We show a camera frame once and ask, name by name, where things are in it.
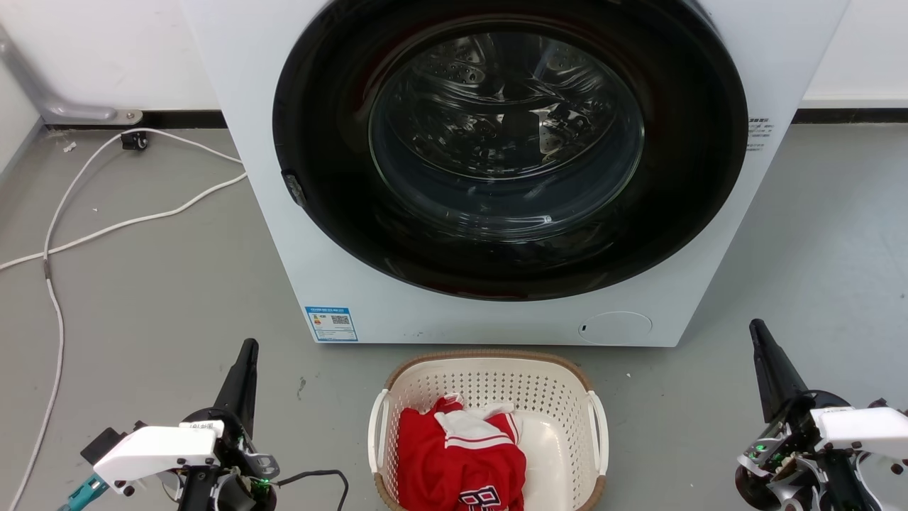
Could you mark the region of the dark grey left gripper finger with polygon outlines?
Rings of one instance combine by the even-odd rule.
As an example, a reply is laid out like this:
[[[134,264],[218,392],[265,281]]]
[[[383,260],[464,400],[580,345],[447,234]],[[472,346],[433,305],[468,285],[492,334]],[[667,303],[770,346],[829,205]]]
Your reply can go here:
[[[254,432],[258,355],[258,341],[255,339],[243,340],[236,362],[227,372],[214,402],[214,408],[233,414],[246,434]]]

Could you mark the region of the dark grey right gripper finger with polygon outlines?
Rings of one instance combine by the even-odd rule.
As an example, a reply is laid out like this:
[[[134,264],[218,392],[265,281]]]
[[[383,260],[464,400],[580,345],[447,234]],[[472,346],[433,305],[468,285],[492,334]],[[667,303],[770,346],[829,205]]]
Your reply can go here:
[[[765,321],[753,319],[749,332],[763,421],[769,424],[782,413],[785,405],[803,395],[808,387],[785,350],[776,343]]]

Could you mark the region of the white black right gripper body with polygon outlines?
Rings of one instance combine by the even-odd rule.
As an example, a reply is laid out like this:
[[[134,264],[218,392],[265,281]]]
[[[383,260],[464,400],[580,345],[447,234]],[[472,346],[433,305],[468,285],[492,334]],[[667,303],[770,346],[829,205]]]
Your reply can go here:
[[[763,403],[766,428],[737,459],[735,486],[758,510],[894,510],[875,494],[871,461],[906,473],[906,414],[879,399],[866,408],[802,390]]]

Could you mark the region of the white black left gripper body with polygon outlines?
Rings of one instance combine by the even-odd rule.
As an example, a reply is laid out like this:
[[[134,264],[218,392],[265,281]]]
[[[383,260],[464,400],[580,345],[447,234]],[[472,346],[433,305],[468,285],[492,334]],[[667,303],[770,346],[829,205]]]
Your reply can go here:
[[[127,434],[101,434],[94,475],[111,491],[130,497],[147,478],[176,479],[179,510],[275,510],[273,482],[281,469],[253,446],[252,434],[233,414],[200,410],[178,426],[140,423]]]

